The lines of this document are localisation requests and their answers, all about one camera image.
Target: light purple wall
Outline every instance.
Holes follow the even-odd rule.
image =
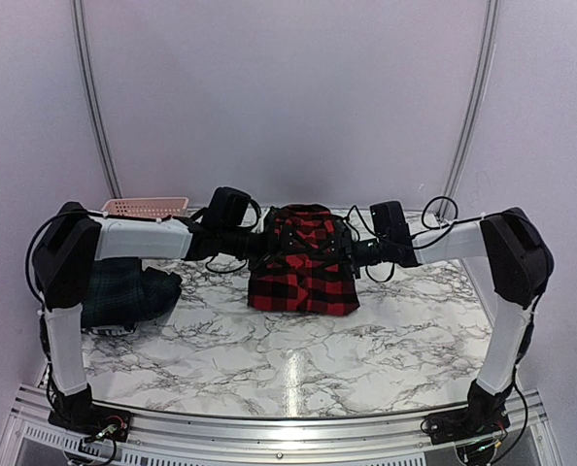
[[[486,4],[87,2],[124,193],[421,207],[452,163]]]
[[[554,253],[526,387],[577,465],[577,1],[505,1],[491,83],[457,199],[464,216],[522,207]],[[470,270],[492,296],[484,263]]]
[[[33,231],[60,205],[108,196],[60,0],[0,0],[0,436],[20,383],[43,362],[23,277]]]

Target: marble surface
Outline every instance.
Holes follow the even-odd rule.
[[[214,266],[230,264],[221,257]],[[361,306],[345,317],[249,309],[247,270],[152,266],[183,276],[182,298],[133,335],[84,337],[96,399],[218,416],[393,412],[464,400],[487,351],[490,326],[456,262],[397,268],[385,284],[363,277]],[[371,270],[382,279],[389,269]]]

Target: red and black flannel shirt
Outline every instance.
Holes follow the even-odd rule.
[[[255,267],[248,305],[261,311],[299,311],[346,316],[359,307],[351,269],[338,264],[343,220],[319,206],[272,209],[265,228],[273,229],[281,253]]]

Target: clothing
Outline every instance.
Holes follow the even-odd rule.
[[[171,311],[181,296],[177,274],[148,267],[136,257],[94,263],[82,311],[82,328],[128,325]]]
[[[342,248],[351,243],[343,218],[319,205],[290,205],[272,208],[265,229],[275,231],[280,249],[253,266],[250,306],[332,316],[346,316],[359,307],[351,266],[339,264]]]

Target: black mount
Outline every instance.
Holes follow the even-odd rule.
[[[119,429],[111,437],[117,442],[126,442],[131,429],[132,414],[129,411],[95,405],[89,385],[84,391],[70,396],[64,396],[56,387],[53,390],[54,409],[49,414],[49,424],[88,436],[95,436],[114,424]]]
[[[377,239],[352,243],[351,259],[356,277],[359,278],[360,267],[382,262],[391,262],[405,268],[419,266],[400,202],[389,201],[370,206],[370,215]]]
[[[498,424],[507,429],[511,422],[504,402],[511,389],[490,395],[474,381],[468,393],[467,408],[428,415],[424,419],[423,432],[434,445],[440,445],[501,431]]]

